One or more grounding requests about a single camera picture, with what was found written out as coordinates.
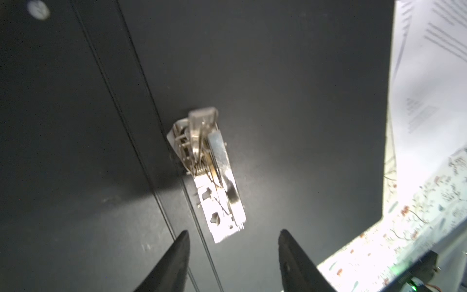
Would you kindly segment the printed paper sheet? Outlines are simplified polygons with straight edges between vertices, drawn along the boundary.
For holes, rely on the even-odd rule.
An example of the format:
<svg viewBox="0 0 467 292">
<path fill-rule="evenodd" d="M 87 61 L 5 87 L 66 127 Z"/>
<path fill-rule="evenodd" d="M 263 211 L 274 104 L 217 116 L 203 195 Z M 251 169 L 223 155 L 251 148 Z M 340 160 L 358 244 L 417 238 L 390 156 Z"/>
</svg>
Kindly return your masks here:
<svg viewBox="0 0 467 292">
<path fill-rule="evenodd" d="M 399 196 L 467 143 L 467 4 L 396 1 L 389 113 Z"/>
</svg>

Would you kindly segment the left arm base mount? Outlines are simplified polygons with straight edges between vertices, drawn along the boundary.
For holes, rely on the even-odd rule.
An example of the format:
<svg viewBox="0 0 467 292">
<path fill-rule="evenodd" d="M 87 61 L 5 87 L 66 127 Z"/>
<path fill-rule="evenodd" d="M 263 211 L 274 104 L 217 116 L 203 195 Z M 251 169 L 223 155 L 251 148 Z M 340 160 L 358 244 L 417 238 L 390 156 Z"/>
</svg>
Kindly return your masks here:
<svg viewBox="0 0 467 292">
<path fill-rule="evenodd" d="M 382 290 L 384 292 L 458 292 L 467 270 L 467 254 L 427 252 Z"/>
</svg>

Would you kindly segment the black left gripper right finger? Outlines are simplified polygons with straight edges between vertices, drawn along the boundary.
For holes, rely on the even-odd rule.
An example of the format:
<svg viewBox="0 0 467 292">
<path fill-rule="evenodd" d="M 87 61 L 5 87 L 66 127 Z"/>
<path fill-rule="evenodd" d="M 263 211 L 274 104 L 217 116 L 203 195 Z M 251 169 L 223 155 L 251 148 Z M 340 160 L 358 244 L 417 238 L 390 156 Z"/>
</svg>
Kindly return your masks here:
<svg viewBox="0 0 467 292">
<path fill-rule="evenodd" d="M 335 292 L 286 229 L 281 230 L 278 238 L 278 256 L 285 292 Z"/>
</svg>

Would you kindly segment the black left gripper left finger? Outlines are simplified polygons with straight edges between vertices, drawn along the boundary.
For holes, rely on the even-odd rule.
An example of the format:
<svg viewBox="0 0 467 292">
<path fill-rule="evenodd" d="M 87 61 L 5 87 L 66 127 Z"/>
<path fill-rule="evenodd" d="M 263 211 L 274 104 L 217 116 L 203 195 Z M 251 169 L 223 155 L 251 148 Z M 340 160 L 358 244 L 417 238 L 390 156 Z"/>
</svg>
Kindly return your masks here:
<svg viewBox="0 0 467 292">
<path fill-rule="evenodd" d="M 190 259 L 190 236 L 182 231 L 135 292 L 183 292 Z"/>
</svg>

